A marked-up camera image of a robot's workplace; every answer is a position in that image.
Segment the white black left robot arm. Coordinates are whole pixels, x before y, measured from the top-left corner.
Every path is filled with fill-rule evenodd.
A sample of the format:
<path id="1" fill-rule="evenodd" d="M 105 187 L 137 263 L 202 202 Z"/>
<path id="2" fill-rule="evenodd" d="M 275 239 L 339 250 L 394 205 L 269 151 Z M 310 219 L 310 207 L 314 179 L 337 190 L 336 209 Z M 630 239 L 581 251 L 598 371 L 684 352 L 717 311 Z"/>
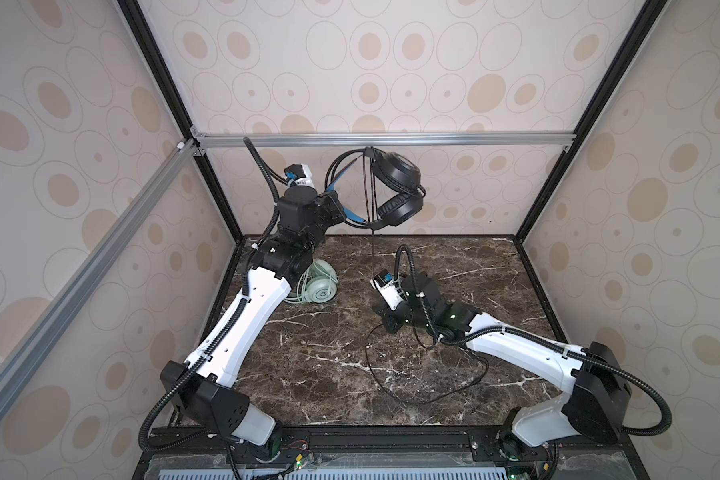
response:
<path id="1" fill-rule="evenodd" d="M 286 190 L 279 193 L 251 139 L 243 142 L 273 196 L 273 215 L 246 260 L 241 289 L 222 319 L 184 362 L 169 362 L 163 369 L 166 392 L 138 434 L 145 453 L 176 448 L 194 438 L 187 435 L 164 444 L 150 440 L 154 421 L 169 404 L 202 425 L 205 433 L 249 444 L 260 459 L 275 458 L 281 448 L 281 425 L 234 384 L 263 326 L 312 265 L 327 230 L 344 222 L 346 214 L 336 192 L 315 189 L 305 165 L 286 169 Z"/>

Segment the black blue headphones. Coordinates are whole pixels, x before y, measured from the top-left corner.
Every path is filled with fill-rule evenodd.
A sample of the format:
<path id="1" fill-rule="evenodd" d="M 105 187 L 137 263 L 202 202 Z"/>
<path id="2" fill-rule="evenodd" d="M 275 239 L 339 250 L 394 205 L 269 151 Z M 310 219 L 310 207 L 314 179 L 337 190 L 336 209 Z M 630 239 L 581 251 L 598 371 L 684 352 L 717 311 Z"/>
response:
<path id="1" fill-rule="evenodd" d="M 397 227 L 422 210 L 427 191 L 421 183 L 420 169 L 397 152 L 373 146 L 348 150 L 337 156 L 325 174 L 325 189 L 335 191 L 341 177 L 357 162 L 364 175 L 367 212 L 363 218 L 345 207 L 347 225 L 376 232 Z"/>

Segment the mint green headphones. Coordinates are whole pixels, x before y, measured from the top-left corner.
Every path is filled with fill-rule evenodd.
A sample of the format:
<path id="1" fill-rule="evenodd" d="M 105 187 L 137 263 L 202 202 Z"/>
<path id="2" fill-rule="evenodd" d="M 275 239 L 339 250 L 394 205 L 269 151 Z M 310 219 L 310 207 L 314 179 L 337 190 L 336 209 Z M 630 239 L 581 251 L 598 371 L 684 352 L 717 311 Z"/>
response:
<path id="1" fill-rule="evenodd" d="M 285 298 L 289 304 L 326 303 L 338 292 L 338 276 L 325 260 L 315 259 Z"/>

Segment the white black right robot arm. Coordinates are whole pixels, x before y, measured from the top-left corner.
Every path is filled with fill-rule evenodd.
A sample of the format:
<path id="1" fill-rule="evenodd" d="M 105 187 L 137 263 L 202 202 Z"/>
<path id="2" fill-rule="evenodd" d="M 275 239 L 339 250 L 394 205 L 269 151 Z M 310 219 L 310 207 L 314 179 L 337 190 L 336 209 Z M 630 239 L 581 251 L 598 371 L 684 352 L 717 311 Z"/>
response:
<path id="1" fill-rule="evenodd" d="M 449 303 L 437 283 L 417 271 L 408 246 L 398 247 L 395 261 L 406 261 L 408 273 L 395 266 L 371 281 L 381 297 L 375 311 L 388 333 L 410 326 L 414 332 L 428 334 L 434 346 L 496 357 L 559 390 L 550 400 L 516 407 L 507 415 L 495 439 L 507 460 L 519 461 L 532 448 L 573 436 L 612 445 L 622 435 L 654 437 L 670 428 L 672 413 L 666 400 L 644 380 L 622 369 L 606 345 L 593 342 L 581 347 L 554 341 L 513 327 L 470 304 Z M 642 391 L 658 407 L 656 424 L 642 428 L 625 425 L 633 389 Z"/>

